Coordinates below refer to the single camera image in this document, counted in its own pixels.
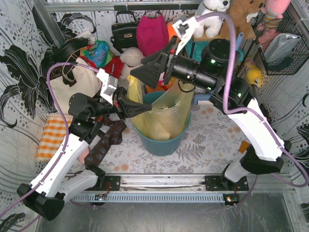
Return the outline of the yellow plastic trash bag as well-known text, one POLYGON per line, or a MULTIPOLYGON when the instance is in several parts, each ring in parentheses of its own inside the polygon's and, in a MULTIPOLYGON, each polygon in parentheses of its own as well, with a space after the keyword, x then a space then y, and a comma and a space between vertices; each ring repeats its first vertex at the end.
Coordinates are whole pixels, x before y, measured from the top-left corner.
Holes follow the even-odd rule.
POLYGON ((174 139, 184 132, 188 125, 193 94, 192 84, 184 84, 175 78, 173 86, 151 103, 152 110, 133 117, 132 123, 149 139, 157 141, 174 139), (164 107, 172 107, 173 112, 163 113, 164 107))

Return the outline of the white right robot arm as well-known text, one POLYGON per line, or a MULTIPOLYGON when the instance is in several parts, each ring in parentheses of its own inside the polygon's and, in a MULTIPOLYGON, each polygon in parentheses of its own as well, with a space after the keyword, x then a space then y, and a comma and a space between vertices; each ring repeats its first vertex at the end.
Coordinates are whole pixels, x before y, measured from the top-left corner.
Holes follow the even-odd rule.
POLYGON ((258 101, 242 78, 233 75, 235 40, 214 39, 204 48, 201 62, 178 54, 180 44, 173 37, 162 50, 141 60, 130 73, 150 88, 171 78, 211 90, 210 102, 243 131, 250 147, 239 160, 222 172, 224 184, 236 183, 248 174, 277 174, 283 166, 284 141, 264 117, 258 101))

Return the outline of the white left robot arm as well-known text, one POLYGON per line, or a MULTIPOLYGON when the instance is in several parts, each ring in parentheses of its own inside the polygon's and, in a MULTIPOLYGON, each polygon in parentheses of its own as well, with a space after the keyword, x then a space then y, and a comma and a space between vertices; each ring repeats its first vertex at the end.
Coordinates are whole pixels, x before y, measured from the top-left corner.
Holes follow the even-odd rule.
POLYGON ((69 100, 69 114, 73 121, 62 144, 41 173, 30 184, 21 184, 17 193, 25 206, 51 221, 62 211, 65 203, 80 192, 107 187, 106 173, 95 164, 88 164, 81 174, 64 182, 70 167, 88 148, 103 125, 101 116, 116 113, 120 119, 148 112, 152 106, 132 101, 123 87, 117 87, 112 101, 91 98, 76 93, 69 100))

